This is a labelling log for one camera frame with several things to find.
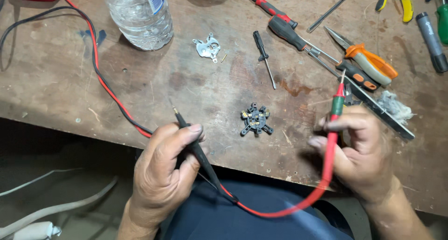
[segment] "green screwdriver handle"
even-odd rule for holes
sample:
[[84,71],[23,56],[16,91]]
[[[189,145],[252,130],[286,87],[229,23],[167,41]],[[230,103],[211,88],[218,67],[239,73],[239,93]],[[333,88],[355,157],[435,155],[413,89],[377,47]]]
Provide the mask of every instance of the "green screwdriver handle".
[[439,14],[439,37],[443,44],[448,45],[448,4],[437,8]]

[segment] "white cable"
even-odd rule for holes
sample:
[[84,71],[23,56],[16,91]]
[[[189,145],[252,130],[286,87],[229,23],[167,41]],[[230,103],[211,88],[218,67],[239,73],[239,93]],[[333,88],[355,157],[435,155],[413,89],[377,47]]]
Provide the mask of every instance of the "white cable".
[[28,224],[30,224],[30,223],[34,222],[35,220],[38,220],[42,217],[48,216],[50,214],[55,214],[55,213],[59,213],[62,211],[66,211],[66,210],[76,209],[76,208],[82,207],[84,205],[87,205],[89,203],[92,203],[92,202],[98,200],[103,195],[105,195],[116,184],[117,180],[118,180],[118,177],[115,176],[113,178],[112,182],[110,182],[109,185],[107,185],[105,188],[103,188],[103,190],[101,190],[96,195],[91,196],[87,199],[77,201],[77,202],[64,203],[64,204],[44,208],[44,209],[38,210],[32,214],[25,216],[24,218],[16,221],[15,223],[12,223],[12,224],[0,229],[0,239],[3,239],[4,237],[7,237],[7,236],[13,234],[14,232],[20,230],[21,228],[27,226]]
[[4,196],[4,195],[10,194],[10,193],[12,193],[14,191],[17,191],[17,190],[19,190],[22,187],[28,186],[28,185],[30,185],[33,182],[36,182],[36,181],[38,181],[38,180],[40,180],[40,179],[42,179],[44,177],[49,176],[50,174],[53,174],[54,172],[68,172],[68,171],[79,170],[79,169],[82,169],[82,168],[80,167],[80,168],[72,168],[72,169],[66,169],[66,170],[59,170],[59,169],[52,170],[52,171],[50,171],[50,172],[48,172],[48,173],[46,173],[46,174],[44,174],[44,175],[42,175],[42,176],[32,180],[32,181],[29,181],[29,182],[27,182],[25,184],[22,184],[22,185],[20,185],[20,186],[18,186],[16,188],[13,188],[11,190],[4,191],[3,193],[0,193],[0,196]]

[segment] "metal bracket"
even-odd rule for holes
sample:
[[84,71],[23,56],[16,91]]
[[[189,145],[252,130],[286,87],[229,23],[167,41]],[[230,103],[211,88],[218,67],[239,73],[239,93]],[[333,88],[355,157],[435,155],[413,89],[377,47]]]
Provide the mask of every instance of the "metal bracket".
[[207,43],[196,39],[193,39],[193,42],[196,44],[196,50],[200,56],[209,57],[214,63],[218,62],[216,59],[216,54],[218,54],[221,46],[220,43],[213,38],[213,33],[208,35]]

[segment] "hand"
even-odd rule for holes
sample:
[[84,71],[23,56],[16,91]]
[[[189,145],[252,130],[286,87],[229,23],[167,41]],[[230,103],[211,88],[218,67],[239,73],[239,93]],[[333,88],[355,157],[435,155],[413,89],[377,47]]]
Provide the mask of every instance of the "hand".
[[[382,145],[379,121],[360,106],[344,108],[339,119],[329,122],[323,118],[319,125],[326,131],[349,130],[351,146],[335,150],[334,171],[345,184],[370,203],[382,202],[396,187],[390,160]],[[325,155],[327,138],[314,136],[308,140]]]
[[129,199],[133,224],[156,228],[190,195],[199,162],[188,154],[179,169],[178,154],[191,142],[204,140],[200,124],[182,128],[175,123],[158,128],[135,165],[134,186]]

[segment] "gray marker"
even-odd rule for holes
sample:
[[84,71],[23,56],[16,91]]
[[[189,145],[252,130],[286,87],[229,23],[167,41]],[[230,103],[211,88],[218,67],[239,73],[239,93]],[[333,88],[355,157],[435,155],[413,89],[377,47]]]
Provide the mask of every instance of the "gray marker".
[[428,14],[423,12],[416,17],[423,39],[425,39],[426,46],[431,54],[432,65],[438,73],[448,71],[448,62],[440,45],[439,38],[434,32],[434,28],[429,21]]

